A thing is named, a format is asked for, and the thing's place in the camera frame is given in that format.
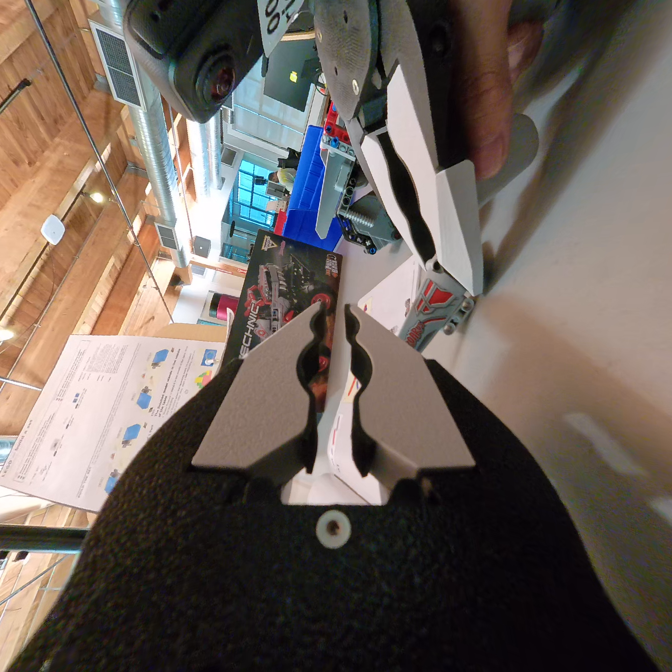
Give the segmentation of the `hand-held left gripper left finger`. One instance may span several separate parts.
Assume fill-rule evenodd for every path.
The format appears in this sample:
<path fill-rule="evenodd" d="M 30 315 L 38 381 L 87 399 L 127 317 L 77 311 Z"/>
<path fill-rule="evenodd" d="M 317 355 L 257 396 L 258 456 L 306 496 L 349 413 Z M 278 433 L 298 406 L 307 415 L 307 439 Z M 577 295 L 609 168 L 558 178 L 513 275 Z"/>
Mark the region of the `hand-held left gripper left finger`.
<path fill-rule="evenodd" d="M 316 399 L 326 309 L 317 302 L 240 360 L 240 367 L 191 465 L 246 477 L 313 471 Z"/>

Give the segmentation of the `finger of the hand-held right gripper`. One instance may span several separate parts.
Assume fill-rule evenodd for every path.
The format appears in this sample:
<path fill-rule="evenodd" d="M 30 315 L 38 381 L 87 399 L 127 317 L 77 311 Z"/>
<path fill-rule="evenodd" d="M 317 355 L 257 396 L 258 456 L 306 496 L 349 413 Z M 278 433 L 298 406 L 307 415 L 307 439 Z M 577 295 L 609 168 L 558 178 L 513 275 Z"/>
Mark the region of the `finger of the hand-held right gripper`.
<path fill-rule="evenodd" d="M 419 210 L 441 266 L 473 296 L 483 291 L 484 269 L 475 167 L 464 159 L 441 168 L 430 151 L 433 134 L 421 125 L 417 80 L 398 64 L 388 84 L 387 129 L 394 150 L 407 168 Z"/>
<path fill-rule="evenodd" d="M 421 214 L 413 180 L 385 126 L 365 133 L 357 119 L 347 130 L 360 165 L 394 227 L 422 264 L 435 258 L 435 243 Z"/>

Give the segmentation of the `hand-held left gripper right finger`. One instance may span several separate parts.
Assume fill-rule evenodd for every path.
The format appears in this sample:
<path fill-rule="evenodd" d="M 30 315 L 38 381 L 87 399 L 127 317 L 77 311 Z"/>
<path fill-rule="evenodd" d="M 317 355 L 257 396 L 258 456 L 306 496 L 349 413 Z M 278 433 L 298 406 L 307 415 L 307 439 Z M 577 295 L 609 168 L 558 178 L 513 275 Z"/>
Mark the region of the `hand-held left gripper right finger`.
<path fill-rule="evenodd" d="M 351 453 L 361 476 L 393 488 L 441 470 L 474 468 L 475 458 L 425 358 L 356 305 L 344 308 L 353 402 Z"/>

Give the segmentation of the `grey desk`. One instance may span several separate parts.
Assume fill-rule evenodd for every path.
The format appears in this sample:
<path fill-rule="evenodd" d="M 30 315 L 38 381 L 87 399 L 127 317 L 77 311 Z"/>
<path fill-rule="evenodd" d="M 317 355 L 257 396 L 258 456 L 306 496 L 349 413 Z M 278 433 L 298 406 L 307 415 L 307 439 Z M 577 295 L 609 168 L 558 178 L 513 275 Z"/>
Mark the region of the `grey desk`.
<path fill-rule="evenodd" d="M 481 211 L 486 284 L 425 351 L 530 450 L 671 670 L 671 2 L 563 1 L 516 105 L 534 162 Z"/>

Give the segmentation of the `person's right hand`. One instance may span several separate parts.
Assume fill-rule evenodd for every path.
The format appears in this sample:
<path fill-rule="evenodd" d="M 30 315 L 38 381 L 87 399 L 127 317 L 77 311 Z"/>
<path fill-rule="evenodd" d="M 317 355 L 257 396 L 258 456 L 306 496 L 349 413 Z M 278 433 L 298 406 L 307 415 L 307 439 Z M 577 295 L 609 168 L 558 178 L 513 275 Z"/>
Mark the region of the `person's right hand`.
<path fill-rule="evenodd" d="M 540 21 L 509 25 L 511 1 L 450 1 L 458 44 L 457 99 L 477 181 L 491 179 L 508 154 L 513 86 L 533 63 Z"/>

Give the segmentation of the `dark computer monitor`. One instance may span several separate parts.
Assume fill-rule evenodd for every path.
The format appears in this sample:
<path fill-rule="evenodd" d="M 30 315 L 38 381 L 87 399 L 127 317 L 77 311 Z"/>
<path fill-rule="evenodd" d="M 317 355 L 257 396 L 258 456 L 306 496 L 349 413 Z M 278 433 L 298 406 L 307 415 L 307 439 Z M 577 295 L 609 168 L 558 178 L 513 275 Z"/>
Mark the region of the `dark computer monitor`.
<path fill-rule="evenodd" d="M 265 59 L 264 95 L 304 112 L 322 67 L 315 39 L 281 41 Z"/>

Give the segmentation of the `blue plastic bin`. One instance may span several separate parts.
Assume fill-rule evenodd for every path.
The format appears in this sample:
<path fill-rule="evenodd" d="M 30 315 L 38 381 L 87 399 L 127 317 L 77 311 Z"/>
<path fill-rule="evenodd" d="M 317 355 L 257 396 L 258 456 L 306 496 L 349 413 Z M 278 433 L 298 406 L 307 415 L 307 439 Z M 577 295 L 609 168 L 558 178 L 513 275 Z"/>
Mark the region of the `blue plastic bin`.
<path fill-rule="evenodd" d="M 336 217 L 332 219 L 324 239 L 320 238 L 315 230 L 325 170 L 320 155 L 323 128 L 308 125 L 304 135 L 288 210 L 284 219 L 279 220 L 273 231 L 289 239 L 332 251 L 342 237 Z"/>

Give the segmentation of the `building instruction booklet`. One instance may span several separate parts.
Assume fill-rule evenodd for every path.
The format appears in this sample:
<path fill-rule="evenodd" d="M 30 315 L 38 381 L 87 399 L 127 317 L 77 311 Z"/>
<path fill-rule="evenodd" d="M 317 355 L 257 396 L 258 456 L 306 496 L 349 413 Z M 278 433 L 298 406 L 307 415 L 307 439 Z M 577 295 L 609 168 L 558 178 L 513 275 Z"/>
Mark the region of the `building instruction booklet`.
<path fill-rule="evenodd" d="M 401 264 L 357 303 L 391 333 L 398 335 L 415 297 L 421 271 L 412 259 Z M 295 505 L 383 505 L 389 491 L 374 476 L 363 477 L 352 458 L 351 427 L 354 398 L 359 382 L 348 374 L 338 412 L 327 444 L 327 466 L 323 474 L 300 472 L 286 486 L 281 498 Z"/>

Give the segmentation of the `brown cardboard board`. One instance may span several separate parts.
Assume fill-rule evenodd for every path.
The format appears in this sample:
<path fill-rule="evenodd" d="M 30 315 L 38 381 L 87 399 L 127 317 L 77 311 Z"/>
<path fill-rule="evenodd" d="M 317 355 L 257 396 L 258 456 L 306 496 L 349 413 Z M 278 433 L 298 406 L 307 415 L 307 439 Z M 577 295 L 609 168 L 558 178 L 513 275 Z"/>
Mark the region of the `brown cardboard board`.
<path fill-rule="evenodd" d="M 225 326 L 217 324 L 171 323 L 158 329 L 154 337 L 226 343 L 228 329 Z"/>

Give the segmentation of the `maroon water bottle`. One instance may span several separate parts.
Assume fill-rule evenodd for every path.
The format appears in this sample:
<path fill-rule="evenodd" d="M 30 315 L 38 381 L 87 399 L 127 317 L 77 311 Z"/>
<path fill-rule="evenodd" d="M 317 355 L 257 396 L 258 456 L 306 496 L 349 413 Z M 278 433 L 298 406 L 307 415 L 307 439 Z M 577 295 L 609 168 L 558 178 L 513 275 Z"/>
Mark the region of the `maroon water bottle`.
<path fill-rule="evenodd" d="M 204 307 L 204 319 L 212 323 L 227 323 L 229 312 L 236 313 L 239 297 L 210 291 Z"/>

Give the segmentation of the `black toy set box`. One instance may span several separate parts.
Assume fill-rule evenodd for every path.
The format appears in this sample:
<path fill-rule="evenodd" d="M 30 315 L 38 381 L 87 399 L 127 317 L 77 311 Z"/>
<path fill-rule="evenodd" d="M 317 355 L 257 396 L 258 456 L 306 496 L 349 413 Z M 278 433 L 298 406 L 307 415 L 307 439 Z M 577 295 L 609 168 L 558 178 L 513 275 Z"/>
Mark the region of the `black toy set box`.
<path fill-rule="evenodd" d="M 258 233 L 237 309 L 228 328 L 222 366 L 245 357 L 312 305 L 325 307 L 325 332 L 310 387 L 324 412 L 343 257 L 273 232 Z"/>

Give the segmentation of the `white printed instruction sheet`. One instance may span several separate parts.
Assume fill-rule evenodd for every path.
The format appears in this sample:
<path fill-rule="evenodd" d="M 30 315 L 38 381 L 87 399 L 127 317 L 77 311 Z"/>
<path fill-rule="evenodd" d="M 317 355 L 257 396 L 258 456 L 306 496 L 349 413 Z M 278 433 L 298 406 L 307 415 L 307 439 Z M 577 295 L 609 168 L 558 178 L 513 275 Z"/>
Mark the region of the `white printed instruction sheet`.
<path fill-rule="evenodd" d="M 224 337 L 70 336 L 1 486 L 98 513 L 148 439 L 216 375 L 224 344 Z"/>

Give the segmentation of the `white ceiling vent panel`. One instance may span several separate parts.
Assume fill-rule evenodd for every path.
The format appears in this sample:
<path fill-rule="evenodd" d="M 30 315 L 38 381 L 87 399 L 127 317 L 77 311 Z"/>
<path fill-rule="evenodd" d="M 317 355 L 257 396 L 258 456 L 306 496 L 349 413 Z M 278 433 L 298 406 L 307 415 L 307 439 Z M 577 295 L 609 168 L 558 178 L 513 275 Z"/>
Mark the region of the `white ceiling vent panel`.
<path fill-rule="evenodd" d="M 136 63 L 124 38 L 92 19 L 89 25 L 105 70 L 113 98 L 129 107 L 147 110 Z"/>

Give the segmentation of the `dark metal pole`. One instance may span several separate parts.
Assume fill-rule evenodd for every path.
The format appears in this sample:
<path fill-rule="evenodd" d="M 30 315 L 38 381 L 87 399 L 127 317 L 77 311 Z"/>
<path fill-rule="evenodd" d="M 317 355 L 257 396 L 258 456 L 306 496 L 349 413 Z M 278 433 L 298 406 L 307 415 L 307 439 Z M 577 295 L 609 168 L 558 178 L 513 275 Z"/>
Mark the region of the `dark metal pole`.
<path fill-rule="evenodd" d="M 85 527 L 1 525 L 1 550 L 74 554 L 81 550 L 89 530 Z"/>

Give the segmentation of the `silver air duct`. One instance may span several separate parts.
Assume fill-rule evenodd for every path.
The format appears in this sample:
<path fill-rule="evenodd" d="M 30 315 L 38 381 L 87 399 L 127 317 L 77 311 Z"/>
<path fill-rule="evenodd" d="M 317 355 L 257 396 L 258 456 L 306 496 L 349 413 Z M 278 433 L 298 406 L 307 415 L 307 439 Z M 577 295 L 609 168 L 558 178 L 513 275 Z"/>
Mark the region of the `silver air duct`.
<path fill-rule="evenodd" d="M 100 1 L 101 22 L 122 34 L 122 21 L 127 1 Z M 172 229 L 176 249 L 171 252 L 176 267 L 187 267 L 183 233 L 186 220 L 177 186 L 177 174 L 173 164 L 163 101 L 159 90 L 147 74 L 136 64 L 144 93 L 147 110 L 130 107 L 130 116 L 136 131 L 145 169 L 152 193 L 159 208 L 159 224 Z"/>

